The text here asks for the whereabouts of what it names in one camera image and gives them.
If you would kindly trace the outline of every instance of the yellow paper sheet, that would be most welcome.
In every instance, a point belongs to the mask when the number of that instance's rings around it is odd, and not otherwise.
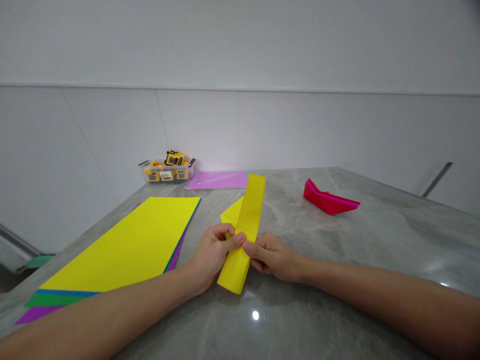
[[[161,275],[200,197],[149,197],[40,289],[106,292]]]
[[[239,199],[221,217],[222,222],[229,220],[225,222],[232,223],[236,234],[245,233],[246,241],[252,243],[257,240],[259,231],[265,183],[265,177],[250,174],[243,200]],[[238,213],[237,221],[235,221],[235,213]],[[240,294],[244,288],[249,265],[250,257],[242,248],[230,251],[221,269],[217,284],[230,290],[232,293]]]

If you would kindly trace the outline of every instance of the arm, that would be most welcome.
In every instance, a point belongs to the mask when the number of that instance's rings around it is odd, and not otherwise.
[[[226,241],[224,234],[232,237]],[[66,306],[0,340],[0,359],[109,359],[166,314],[214,282],[243,233],[209,227],[179,269]]]
[[[369,266],[294,253],[265,233],[243,249],[251,265],[323,290],[401,331],[442,359],[480,355],[480,299],[436,282]]]

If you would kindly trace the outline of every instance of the green object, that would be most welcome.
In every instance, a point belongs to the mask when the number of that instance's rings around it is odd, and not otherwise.
[[[65,306],[86,298],[88,298],[88,296],[36,294],[25,304],[25,306],[27,308],[33,308],[36,306]]]
[[[29,262],[26,263],[26,267],[28,269],[38,269],[42,267],[45,263],[47,263],[50,259],[52,259],[55,255],[40,255],[34,257]]]
[[[170,260],[168,260],[168,264],[165,266],[165,269],[163,270],[163,273],[164,273],[164,274],[165,274],[166,272],[168,272],[169,267],[170,267],[170,265],[172,264],[172,260],[174,259],[175,253],[177,252],[177,250],[178,250],[181,242],[182,242],[182,241],[180,240],[180,241],[178,242],[178,244],[175,246],[175,250],[173,250],[173,253],[172,253],[171,256],[170,256]]]

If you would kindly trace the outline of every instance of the hand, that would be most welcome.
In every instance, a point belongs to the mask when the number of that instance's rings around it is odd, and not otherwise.
[[[302,256],[275,237],[265,232],[256,243],[245,241],[243,250],[251,257],[250,264],[262,274],[274,275],[280,280],[298,282]]]
[[[228,240],[225,238],[226,233],[231,236]],[[230,223],[205,229],[195,255],[184,265],[198,278],[199,294],[204,293],[214,283],[229,251],[240,248],[244,241],[245,234],[241,232],[235,235],[235,229]]]

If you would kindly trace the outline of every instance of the forearm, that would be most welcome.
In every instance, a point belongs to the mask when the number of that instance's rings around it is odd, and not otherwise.
[[[185,267],[104,292],[4,338],[0,358],[109,359],[197,292]]]
[[[394,271],[310,258],[302,261],[299,281],[391,325],[441,358],[478,355],[478,298]]]

